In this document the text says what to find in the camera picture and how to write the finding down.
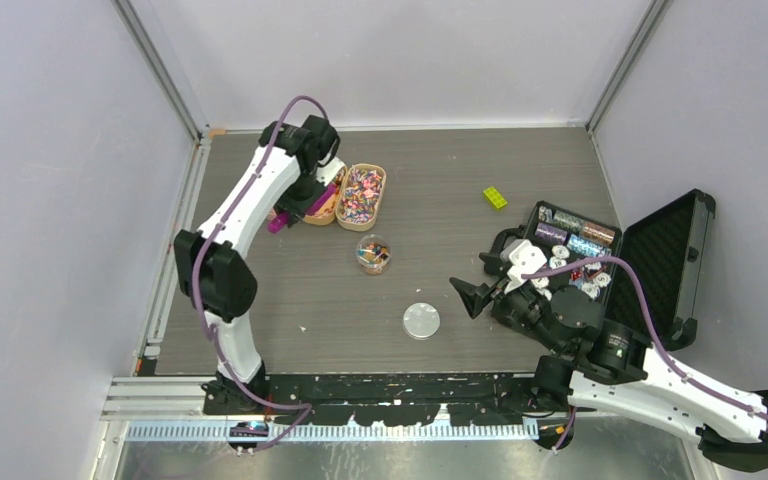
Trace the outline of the clear round jar lid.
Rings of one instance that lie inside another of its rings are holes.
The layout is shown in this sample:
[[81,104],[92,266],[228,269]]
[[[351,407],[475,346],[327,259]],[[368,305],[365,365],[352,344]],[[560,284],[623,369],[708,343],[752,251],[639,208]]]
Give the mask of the clear round jar lid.
[[439,311],[431,304],[418,302],[410,305],[402,316],[403,329],[408,336],[425,340],[437,333],[441,325]]

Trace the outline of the magenta plastic scoop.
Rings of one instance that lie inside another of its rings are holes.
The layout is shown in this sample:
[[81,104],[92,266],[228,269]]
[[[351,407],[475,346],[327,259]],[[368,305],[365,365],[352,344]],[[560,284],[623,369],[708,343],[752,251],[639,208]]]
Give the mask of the magenta plastic scoop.
[[269,221],[268,231],[276,234],[284,228],[291,228],[305,216],[316,213],[335,193],[333,184],[318,185],[314,188],[314,196],[306,200],[296,200],[283,195],[275,205],[275,218]]

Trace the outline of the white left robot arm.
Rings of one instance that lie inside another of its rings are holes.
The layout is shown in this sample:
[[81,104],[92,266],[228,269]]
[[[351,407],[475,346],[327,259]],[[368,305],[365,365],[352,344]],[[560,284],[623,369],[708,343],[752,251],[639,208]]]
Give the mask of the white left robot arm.
[[244,174],[216,212],[195,230],[180,230],[173,250],[181,291],[216,346],[219,365],[209,388],[228,391],[240,412],[253,414],[268,394],[250,310],[258,281],[246,262],[262,227],[276,233],[315,213],[335,192],[342,168],[340,137],[310,115],[301,126],[274,122],[262,132]]

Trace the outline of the clear plastic jar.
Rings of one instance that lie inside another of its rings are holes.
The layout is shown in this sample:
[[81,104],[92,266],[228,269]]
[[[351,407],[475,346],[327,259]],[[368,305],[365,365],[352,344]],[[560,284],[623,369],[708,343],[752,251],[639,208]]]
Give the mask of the clear plastic jar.
[[380,235],[363,236],[356,248],[356,259],[362,272],[381,275],[387,271],[392,258],[389,243]]

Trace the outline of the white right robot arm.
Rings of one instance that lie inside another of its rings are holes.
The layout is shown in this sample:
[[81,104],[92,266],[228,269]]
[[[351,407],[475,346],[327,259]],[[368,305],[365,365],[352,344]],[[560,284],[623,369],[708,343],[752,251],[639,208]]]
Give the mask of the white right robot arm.
[[768,469],[768,390],[732,388],[661,355],[574,286],[545,296],[530,285],[509,289],[505,281],[449,282],[470,316],[489,308],[500,324],[548,349],[530,382],[539,408],[613,413],[694,441],[720,466]]

